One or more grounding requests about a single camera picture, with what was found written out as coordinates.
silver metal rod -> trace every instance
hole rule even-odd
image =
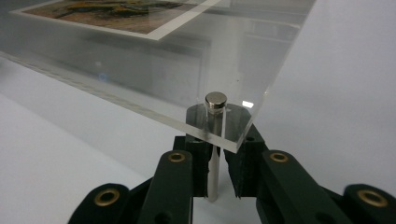
[[[208,130],[218,136],[221,136],[226,103],[227,97],[217,91],[210,92],[205,98]],[[218,198],[219,153],[220,148],[213,146],[212,157],[209,161],[209,173],[207,175],[207,199],[212,203]]]

transparent acrylic panel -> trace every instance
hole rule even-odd
[[[314,4],[147,1],[146,11],[131,13],[133,1],[54,2],[62,7],[37,12],[47,1],[2,1],[0,56],[231,151]],[[111,20],[128,21],[132,31],[117,30]],[[228,98],[222,135],[207,128],[205,96],[212,91]]]

brass ring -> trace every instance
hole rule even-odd
[[[104,199],[103,196],[110,196],[109,199]],[[95,204],[98,206],[108,206],[116,202],[120,197],[120,192],[117,189],[104,189],[100,191],[95,197]]]
[[[286,161],[289,160],[289,158],[288,158],[285,154],[280,153],[280,152],[274,152],[274,153],[272,153],[272,154],[270,155],[270,158],[271,158],[273,161],[278,161],[278,162],[286,162]]]
[[[361,198],[362,201],[368,203],[375,207],[386,207],[388,206],[388,201],[379,193],[369,190],[369,189],[361,189],[358,191],[358,196]]]
[[[168,156],[168,160],[172,162],[180,162],[186,160],[186,156],[181,153],[174,152]]]

metal standoff cap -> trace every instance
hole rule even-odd
[[[205,103],[210,113],[221,113],[227,103],[227,96],[221,92],[212,91],[206,96]]]

white background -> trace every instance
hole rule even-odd
[[[396,195],[396,2],[317,1],[255,124],[320,185]],[[0,61],[0,223],[66,223],[107,182],[133,188],[179,133]],[[219,199],[194,223],[258,223],[221,164]]]

